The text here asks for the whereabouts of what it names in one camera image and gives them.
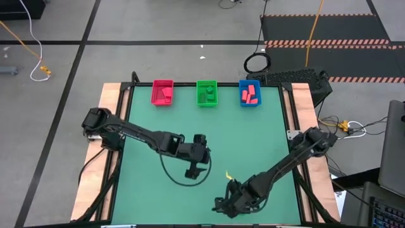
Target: red basket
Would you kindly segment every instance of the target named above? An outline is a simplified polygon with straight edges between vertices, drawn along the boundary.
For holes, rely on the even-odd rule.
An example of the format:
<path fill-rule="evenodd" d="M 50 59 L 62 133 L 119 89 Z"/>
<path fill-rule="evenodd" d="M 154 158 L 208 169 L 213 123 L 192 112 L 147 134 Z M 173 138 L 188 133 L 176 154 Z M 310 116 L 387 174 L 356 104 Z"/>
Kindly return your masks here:
<path fill-rule="evenodd" d="M 156 106 L 170 106 L 173 88 L 173 80 L 153 80 L 151 103 Z"/>

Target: green basket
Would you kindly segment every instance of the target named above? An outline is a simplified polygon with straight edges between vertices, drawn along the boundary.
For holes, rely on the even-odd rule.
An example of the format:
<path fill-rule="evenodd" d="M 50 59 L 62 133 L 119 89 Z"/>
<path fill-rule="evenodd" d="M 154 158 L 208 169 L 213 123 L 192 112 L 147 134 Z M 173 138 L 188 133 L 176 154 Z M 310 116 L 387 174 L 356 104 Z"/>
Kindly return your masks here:
<path fill-rule="evenodd" d="M 197 81 L 197 105 L 216 106 L 218 104 L 218 86 L 216 80 Z"/>

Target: blue basket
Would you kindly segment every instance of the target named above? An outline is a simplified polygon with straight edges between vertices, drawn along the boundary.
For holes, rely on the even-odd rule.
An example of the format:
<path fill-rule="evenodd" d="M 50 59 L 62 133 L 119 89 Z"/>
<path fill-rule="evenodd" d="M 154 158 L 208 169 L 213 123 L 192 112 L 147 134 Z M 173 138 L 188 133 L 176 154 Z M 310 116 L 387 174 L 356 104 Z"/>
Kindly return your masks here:
<path fill-rule="evenodd" d="M 254 85 L 254 92 L 256 95 L 254 97 L 251 97 L 251 99 L 257 98 L 258 99 L 257 104 L 246 104 L 242 101 L 242 91 L 248 90 L 247 87 L 249 85 Z M 256 107 L 258 105 L 261 105 L 260 82 L 258 80 L 240 80 L 239 81 L 239 101 L 240 101 L 240 105 L 242 107 Z"/>

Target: yellow object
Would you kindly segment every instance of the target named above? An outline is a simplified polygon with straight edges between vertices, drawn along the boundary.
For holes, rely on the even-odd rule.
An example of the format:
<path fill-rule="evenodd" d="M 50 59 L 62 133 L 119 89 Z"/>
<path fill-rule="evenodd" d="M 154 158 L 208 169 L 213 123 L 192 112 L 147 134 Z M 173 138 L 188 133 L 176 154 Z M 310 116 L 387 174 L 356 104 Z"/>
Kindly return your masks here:
<path fill-rule="evenodd" d="M 340 123 L 338 127 L 342 129 L 344 132 L 347 132 L 349 130 L 349 121 L 343 120 L 343 122 Z"/>
<path fill-rule="evenodd" d="M 226 176 L 228 179 L 230 179 L 230 180 L 233 180 L 233 179 L 234 179 L 234 178 L 232 178 L 232 177 L 228 174 L 228 170 L 225 171 L 225 176 Z"/>
<path fill-rule="evenodd" d="M 31 50 L 27 45 L 25 45 L 24 42 L 23 42 L 13 31 L 11 31 L 11 30 L 7 27 L 7 25 L 5 25 L 1 20 L 0 20 L 0 25 L 2 25 L 15 39 L 17 39 L 17 40 L 20 42 L 20 44 L 21 44 L 23 47 L 25 47 L 25 49 L 29 50 L 35 57 L 37 57 L 38 60 L 43 61 L 42 58 L 41 58 L 35 51 Z M 40 67 L 40 69 L 41 69 L 44 73 L 46 73 L 47 75 L 50 75 L 50 74 L 52 73 L 52 72 L 48 69 L 48 67 L 45 66 L 45 65 L 42 66 L 42 67 Z"/>
<path fill-rule="evenodd" d="M 314 21 L 314 25 L 312 26 L 311 34 L 309 35 L 308 45 L 306 46 L 306 58 L 305 58 L 305 67 L 308 66 L 308 58 L 309 58 L 309 47 L 311 46 L 312 35 L 314 34 L 316 23 L 318 22 L 319 14 L 321 13 L 323 7 L 323 1 L 321 0 L 321 5 L 319 6 L 318 12 L 316 14 L 316 18 Z"/>
<path fill-rule="evenodd" d="M 326 123 L 322 120 L 319 120 L 319 122 L 321 122 L 323 125 L 329 126 L 329 127 L 336 127 L 335 123 Z M 349 130 L 349 121 L 347 120 L 343 120 L 341 123 L 337 124 L 338 128 L 342 129 L 344 132 L 347 132 Z"/>

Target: green table surface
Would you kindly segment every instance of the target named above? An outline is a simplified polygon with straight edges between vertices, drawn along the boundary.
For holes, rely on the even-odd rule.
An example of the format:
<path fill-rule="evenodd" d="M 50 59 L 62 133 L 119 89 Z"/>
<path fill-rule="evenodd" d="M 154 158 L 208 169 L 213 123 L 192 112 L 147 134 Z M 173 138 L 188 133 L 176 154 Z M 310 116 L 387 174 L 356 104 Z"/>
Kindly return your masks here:
<path fill-rule="evenodd" d="M 136 87 L 129 122 L 150 130 L 205 134 L 211 149 L 212 170 L 196 187 L 173 183 L 163 172 L 158 154 L 143 142 L 125 142 L 112 224 L 300 224 L 292 174 L 273 187 L 267 206 L 259 213 L 233 219 L 212 212 L 214 199 L 225 196 L 225 171 L 244 182 L 268 170 L 288 154 L 280 95 L 276 87 L 262 87 L 262 105 L 241 107 L 238 87 L 218 87 L 218 105 L 198 107 L 195 87 L 175 87 L 171 106 L 151 104 L 152 87 Z M 169 173 L 184 177 L 188 162 L 164 157 Z"/>

